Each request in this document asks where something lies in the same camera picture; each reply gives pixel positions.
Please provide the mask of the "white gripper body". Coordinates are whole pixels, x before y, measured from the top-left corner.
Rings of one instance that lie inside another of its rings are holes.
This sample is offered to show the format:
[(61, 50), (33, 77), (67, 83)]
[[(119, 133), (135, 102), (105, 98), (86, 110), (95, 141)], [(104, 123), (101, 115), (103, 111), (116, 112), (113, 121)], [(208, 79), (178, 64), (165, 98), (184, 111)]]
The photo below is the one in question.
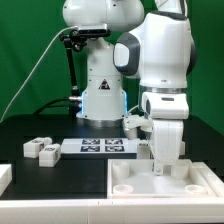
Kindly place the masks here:
[(174, 164), (180, 155), (183, 120), (189, 116), (186, 95), (144, 92), (141, 106), (152, 121), (149, 142), (155, 161)]

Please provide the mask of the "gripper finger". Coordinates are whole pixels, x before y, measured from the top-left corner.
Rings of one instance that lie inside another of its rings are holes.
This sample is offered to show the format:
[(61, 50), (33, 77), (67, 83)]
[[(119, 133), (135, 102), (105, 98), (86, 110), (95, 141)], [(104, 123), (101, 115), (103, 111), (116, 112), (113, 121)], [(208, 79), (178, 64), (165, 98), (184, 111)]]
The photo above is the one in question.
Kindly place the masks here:
[(164, 164), (155, 160), (153, 164), (153, 172), (155, 175), (161, 176), (163, 174)]

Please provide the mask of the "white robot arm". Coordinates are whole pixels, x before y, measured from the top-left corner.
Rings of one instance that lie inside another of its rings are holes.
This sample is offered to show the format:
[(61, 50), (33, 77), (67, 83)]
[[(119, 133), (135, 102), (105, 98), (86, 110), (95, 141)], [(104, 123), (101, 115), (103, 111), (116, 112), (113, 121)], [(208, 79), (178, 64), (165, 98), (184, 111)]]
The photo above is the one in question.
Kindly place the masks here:
[(122, 123), (129, 139), (142, 129), (161, 175), (180, 155), (195, 48), (186, 0), (154, 2), (157, 9), (146, 14), (140, 0), (65, 0), (62, 14), (70, 46), (87, 50), (78, 118)]

